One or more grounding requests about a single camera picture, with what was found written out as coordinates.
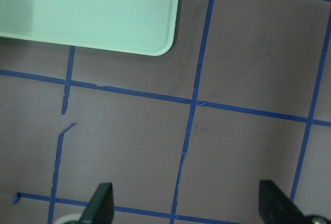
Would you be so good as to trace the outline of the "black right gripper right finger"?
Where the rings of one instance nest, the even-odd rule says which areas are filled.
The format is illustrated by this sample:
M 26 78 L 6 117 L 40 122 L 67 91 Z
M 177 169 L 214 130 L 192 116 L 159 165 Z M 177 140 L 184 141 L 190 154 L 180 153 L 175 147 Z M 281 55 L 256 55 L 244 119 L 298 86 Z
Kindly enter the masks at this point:
M 310 223 L 310 217 L 271 180 L 259 182 L 259 215 L 265 224 Z

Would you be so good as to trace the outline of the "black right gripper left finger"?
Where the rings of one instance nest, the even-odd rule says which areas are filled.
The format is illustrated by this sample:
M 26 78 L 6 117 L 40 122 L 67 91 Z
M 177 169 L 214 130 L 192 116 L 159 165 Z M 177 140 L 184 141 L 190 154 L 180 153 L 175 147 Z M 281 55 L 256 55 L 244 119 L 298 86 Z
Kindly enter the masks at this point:
M 111 224 L 114 218 L 112 183 L 100 183 L 85 208 L 79 223 Z

